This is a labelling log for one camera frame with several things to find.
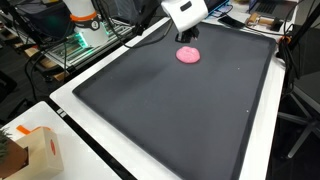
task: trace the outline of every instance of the pink object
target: pink object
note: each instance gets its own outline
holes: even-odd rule
[[[184,63],[196,63],[200,60],[200,52],[196,48],[183,46],[176,53],[177,58]]]

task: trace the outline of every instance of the black mat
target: black mat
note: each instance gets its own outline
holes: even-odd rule
[[[175,58],[183,44],[174,41],[172,28],[161,42],[127,51],[74,93],[181,178],[237,179],[275,41],[209,24],[198,28],[200,38],[188,45],[199,49],[200,62]]]

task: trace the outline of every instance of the desk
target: desk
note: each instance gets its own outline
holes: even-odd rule
[[[235,8],[235,12],[230,13],[230,16],[244,22],[249,15],[242,11],[236,11],[236,9],[237,8]],[[136,37],[127,44],[132,46],[138,43],[167,20],[168,19],[166,18],[162,19],[147,29],[143,36]],[[213,24],[218,23],[216,19],[207,19],[205,22]],[[79,84],[127,50],[128,49],[125,47],[117,49],[112,54],[52,93],[50,98],[137,179],[179,179],[175,174],[134,144],[93,110],[87,108],[87,106],[72,93],[72,90]],[[281,64],[281,60],[275,57],[272,58],[247,147],[240,175],[241,180],[265,179],[285,73],[284,67]]]
[[[23,137],[15,129],[18,125],[27,129],[47,126],[57,134],[64,171],[52,180],[121,179],[45,102],[36,104],[3,127],[8,128],[13,140]]]

